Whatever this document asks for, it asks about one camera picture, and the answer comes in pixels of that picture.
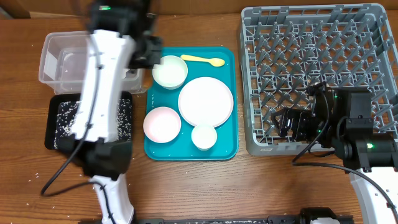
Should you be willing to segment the cream green bowl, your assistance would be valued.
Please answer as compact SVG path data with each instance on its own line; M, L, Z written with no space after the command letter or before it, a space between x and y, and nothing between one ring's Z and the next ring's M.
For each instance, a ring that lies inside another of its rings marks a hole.
M188 75L188 67L183 59L174 55L167 55L160 59L152 69L152 76L157 84L174 90L182 86Z

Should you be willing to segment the pink bowl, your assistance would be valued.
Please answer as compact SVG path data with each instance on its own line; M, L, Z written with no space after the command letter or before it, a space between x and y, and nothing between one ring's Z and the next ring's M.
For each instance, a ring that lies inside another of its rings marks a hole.
M167 143L174 140L181 129L180 116L169 107L154 108L144 118L144 134L153 142Z

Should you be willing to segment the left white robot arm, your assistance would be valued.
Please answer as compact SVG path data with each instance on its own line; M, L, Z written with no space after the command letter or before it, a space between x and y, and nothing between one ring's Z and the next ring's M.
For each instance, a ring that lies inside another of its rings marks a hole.
M57 147L90 179L102 223L132 223L126 172L132 142L118 139L118 103L126 68L149 70L160 62L162 40L153 35L150 1L95 1L86 23L87 61L71 133Z

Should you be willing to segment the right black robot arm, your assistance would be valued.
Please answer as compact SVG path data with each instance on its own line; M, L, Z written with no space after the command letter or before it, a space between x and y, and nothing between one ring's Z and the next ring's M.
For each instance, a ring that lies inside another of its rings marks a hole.
M374 132L371 92L365 87L307 88L310 110L284 108L271 114L282 138L289 131L296 141L308 141L293 166L339 169L349 174L365 223L397 222L397 143L387 133ZM342 165L299 162L312 147L330 148Z

